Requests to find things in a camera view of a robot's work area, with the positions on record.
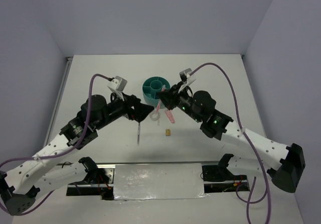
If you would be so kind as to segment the red pen clear barrel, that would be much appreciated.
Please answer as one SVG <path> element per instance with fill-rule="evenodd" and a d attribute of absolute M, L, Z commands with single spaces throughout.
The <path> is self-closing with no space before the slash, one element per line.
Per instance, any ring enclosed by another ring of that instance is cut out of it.
<path fill-rule="evenodd" d="M 161 88 L 161 90 L 160 90 L 159 92 L 156 92 L 155 95 L 158 96 L 158 94 L 159 94 L 160 92 L 163 92 L 165 89 L 166 89 L 166 86 L 163 85 L 162 88 Z M 161 100 L 160 97 L 159 97 L 159 98 L 158 98 L 158 103 L 157 103 L 157 106 L 156 106 L 156 109 L 155 109 L 155 110 L 156 110 L 156 114 L 159 113 L 159 109 L 161 108 L 161 105 L 162 105 L 162 100 Z"/>

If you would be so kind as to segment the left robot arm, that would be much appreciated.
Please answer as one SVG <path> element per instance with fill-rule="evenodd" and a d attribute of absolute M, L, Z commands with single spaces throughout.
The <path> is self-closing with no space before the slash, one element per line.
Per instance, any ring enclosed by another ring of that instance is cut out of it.
<path fill-rule="evenodd" d="M 153 110 L 135 95 L 119 97 L 112 93 L 110 103 L 101 95 L 90 96 L 76 117 L 43 149 L 24 158 L 16 168 L 1 172 L 2 208 L 11 216 L 25 215 L 39 197 L 62 185 L 82 180 L 93 183 L 100 177 L 107 182 L 109 177 L 90 157 L 82 157 L 60 170 L 54 167 L 96 139 L 101 128 L 121 117 L 141 123 Z"/>

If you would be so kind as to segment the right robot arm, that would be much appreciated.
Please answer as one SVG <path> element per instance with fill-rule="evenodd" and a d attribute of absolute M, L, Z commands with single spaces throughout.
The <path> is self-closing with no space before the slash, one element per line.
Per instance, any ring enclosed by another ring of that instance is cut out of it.
<path fill-rule="evenodd" d="M 179 108 L 196 122 L 208 138 L 232 144 L 237 149 L 258 153 L 272 183 L 279 189 L 294 193 L 305 168 L 303 149 L 298 144 L 281 144 L 249 129 L 241 128 L 230 116 L 218 111 L 216 101 L 204 90 L 189 95 L 182 83 L 157 93 L 164 106 Z"/>

